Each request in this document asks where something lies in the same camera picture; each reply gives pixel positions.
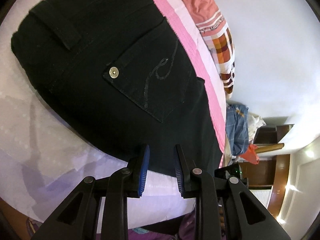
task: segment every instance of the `pink stripe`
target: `pink stripe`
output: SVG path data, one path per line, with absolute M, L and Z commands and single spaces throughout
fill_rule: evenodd
M 210 116 L 212 124 L 216 132 L 217 140 L 220 150 L 224 152 L 225 143 L 225 122 L 221 113 L 221 108 L 218 102 L 217 95 L 214 91 L 210 76 L 204 66 L 200 53 L 197 50 L 196 44 L 191 38 L 190 34 L 185 29 L 179 16 L 175 13 L 172 6 L 167 0 L 153 0 L 158 7 L 159 11 L 168 19 L 171 28 L 176 33 L 181 44 L 183 45 L 190 61 L 195 69 L 196 75 L 205 80 L 205 90 L 207 92 L 209 101 Z

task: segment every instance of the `blue cloth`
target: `blue cloth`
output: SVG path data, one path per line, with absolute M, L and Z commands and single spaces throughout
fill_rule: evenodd
M 241 104 L 227 108 L 226 133 L 233 156 L 245 153 L 249 147 L 248 108 Z

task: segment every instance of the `white wall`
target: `white wall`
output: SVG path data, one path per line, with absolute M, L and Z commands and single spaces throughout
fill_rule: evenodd
M 310 151 L 314 157 L 308 157 Z M 300 240 L 320 212 L 319 179 L 320 137 L 290 158 L 288 184 L 298 191 L 286 190 L 279 217 L 292 240 Z
M 305 0 L 215 0 L 236 50 L 233 97 L 276 124 L 296 152 L 320 134 L 320 23 Z

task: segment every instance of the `bed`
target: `bed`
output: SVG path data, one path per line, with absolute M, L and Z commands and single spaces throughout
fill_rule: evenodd
M 84 177 L 103 178 L 127 163 L 77 136 L 37 96 L 11 52 L 12 34 L 39 1 L 16 0 L 0 26 L 0 197 L 43 222 Z M 196 75 L 205 80 L 211 119 L 223 152 L 225 92 L 207 46 L 181 0 L 154 2 L 183 44 Z M 176 178 L 149 171 L 143 197 L 128 199 L 128 227 L 168 220 L 193 208 L 193 199 L 181 198 Z

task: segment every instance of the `black jeans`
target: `black jeans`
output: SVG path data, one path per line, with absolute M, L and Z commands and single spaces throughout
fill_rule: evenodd
M 45 0 L 12 37 L 41 97 L 101 151 L 175 176 L 173 147 L 202 169 L 221 151 L 204 80 L 153 0 Z

